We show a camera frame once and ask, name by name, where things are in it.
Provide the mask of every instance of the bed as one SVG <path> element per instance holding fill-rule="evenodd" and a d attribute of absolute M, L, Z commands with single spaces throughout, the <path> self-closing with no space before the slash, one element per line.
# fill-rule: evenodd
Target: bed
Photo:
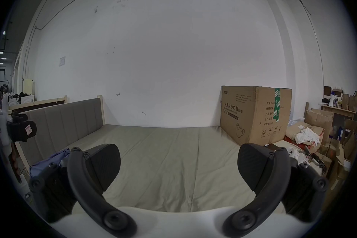
<path fill-rule="evenodd" d="M 221 127 L 109 125 L 101 98 L 25 113 L 38 126 L 28 143 L 17 142 L 27 165 L 64 148 L 77 146 L 85 151 L 104 143 L 118 146 L 120 172 L 103 194 L 114 207 L 195 212 L 244 207 L 255 197 L 238 171 L 239 146 Z M 81 212 L 77 203 L 73 213 Z M 275 212 L 284 212 L 282 204 Z"/>

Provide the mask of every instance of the paper bag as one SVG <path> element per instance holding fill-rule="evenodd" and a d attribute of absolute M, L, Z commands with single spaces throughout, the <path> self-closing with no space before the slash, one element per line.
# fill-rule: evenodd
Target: paper bag
<path fill-rule="evenodd" d="M 319 110 L 319 109 L 309 109 L 306 110 L 304 122 L 313 126 L 318 126 L 324 128 L 324 137 L 322 142 L 328 141 L 328 136 L 332 129 L 333 112 Z"/>
<path fill-rule="evenodd" d="M 357 91 L 353 95 L 350 96 L 348 101 L 348 110 L 357 112 Z"/>
<path fill-rule="evenodd" d="M 342 95 L 342 109 L 348 110 L 349 95 L 344 93 Z"/>

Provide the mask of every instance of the white wall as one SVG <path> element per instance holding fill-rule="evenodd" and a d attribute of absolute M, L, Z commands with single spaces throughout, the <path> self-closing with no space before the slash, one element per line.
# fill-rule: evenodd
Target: white wall
<path fill-rule="evenodd" d="M 26 37 L 71 1 L 42 0 Z M 102 94 L 111 124 L 218 125 L 221 85 L 292 88 L 295 119 L 305 102 L 319 107 L 324 81 L 349 93 L 357 85 L 356 38 L 341 1 L 302 1 L 324 75 L 298 0 L 75 0 L 35 31 L 19 78 L 35 80 L 37 100 Z"/>
<path fill-rule="evenodd" d="M 302 0 L 310 11 L 319 41 L 324 84 L 346 93 L 357 89 L 357 39 L 341 0 Z"/>
<path fill-rule="evenodd" d="M 36 25 L 70 1 L 51 0 Z M 219 124 L 221 85 L 286 87 L 267 0 L 118 1 L 76 0 L 36 30 L 38 100 L 102 94 L 107 123 L 194 127 Z"/>

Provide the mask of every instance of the paper sign on wall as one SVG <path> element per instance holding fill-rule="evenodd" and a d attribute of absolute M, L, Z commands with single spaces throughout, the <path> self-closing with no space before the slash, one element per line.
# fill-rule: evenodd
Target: paper sign on wall
<path fill-rule="evenodd" d="M 60 66 L 64 66 L 65 65 L 65 60 L 66 60 L 66 57 L 61 57 L 60 58 Z"/>

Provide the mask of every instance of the printed mask illustration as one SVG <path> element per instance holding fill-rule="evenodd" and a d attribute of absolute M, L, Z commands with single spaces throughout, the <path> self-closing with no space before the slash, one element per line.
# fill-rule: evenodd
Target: printed mask illustration
<path fill-rule="evenodd" d="M 241 126 L 239 126 L 238 123 L 236 125 L 236 134 L 237 134 L 238 138 L 240 138 L 244 135 L 244 129 Z"/>

